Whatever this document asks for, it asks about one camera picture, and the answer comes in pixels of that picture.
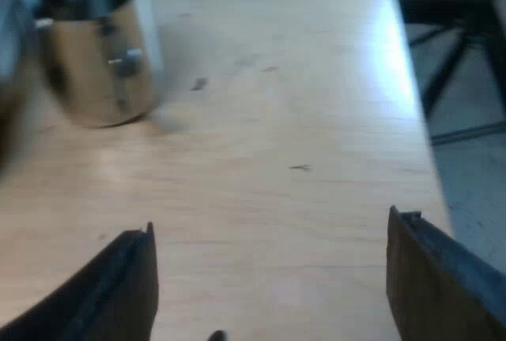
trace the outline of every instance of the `chair leg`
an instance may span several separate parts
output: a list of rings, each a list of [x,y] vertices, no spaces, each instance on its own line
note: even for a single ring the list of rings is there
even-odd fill
[[[443,65],[438,69],[436,75],[432,78],[428,88],[424,91],[421,98],[425,117],[429,118],[434,105],[439,99],[445,86],[450,81],[451,76],[455,72],[455,68],[458,66],[460,59],[463,57],[467,46],[467,37],[463,33],[457,43],[453,46],[448,54]]]

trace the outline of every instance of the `dark spot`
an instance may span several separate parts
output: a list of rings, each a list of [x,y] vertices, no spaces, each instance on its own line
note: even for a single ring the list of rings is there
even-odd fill
[[[215,331],[208,338],[208,341],[226,341],[226,340],[227,340],[227,334],[225,333],[225,331]]]
[[[40,129],[37,129],[37,133],[39,133],[39,134],[51,133],[55,128],[56,128],[56,125],[42,127]]]
[[[310,165],[292,165],[290,169],[301,169],[302,171],[309,172],[312,170]]]
[[[274,70],[279,70],[279,66],[268,66],[267,68],[264,68],[262,72],[272,72]]]
[[[195,85],[193,85],[193,88],[191,90],[203,90],[207,83],[207,78],[198,78],[195,80]]]
[[[245,66],[254,66],[259,60],[260,60],[260,57],[261,55],[260,54],[249,54],[249,55],[245,55],[243,56],[242,58],[240,59],[237,59],[234,64],[236,66],[241,66],[241,67],[245,67]]]

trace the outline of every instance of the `metal cylinder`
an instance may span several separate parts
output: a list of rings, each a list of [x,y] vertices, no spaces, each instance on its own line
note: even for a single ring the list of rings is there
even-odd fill
[[[60,102],[79,123],[103,127],[131,121],[159,96],[154,74],[160,71],[151,65],[153,50],[146,46],[156,28],[139,17],[135,3],[46,0],[53,19],[42,35],[46,69]]]

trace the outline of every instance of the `table surface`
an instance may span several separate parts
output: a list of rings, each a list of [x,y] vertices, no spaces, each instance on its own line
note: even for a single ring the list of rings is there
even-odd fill
[[[0,183],[0,324],[153,221],[153,341],[398,339],[388,208],[449,226],[396,1],[154,7],[168,95],[149,118],[89,130],[43,90],[28,103]]]

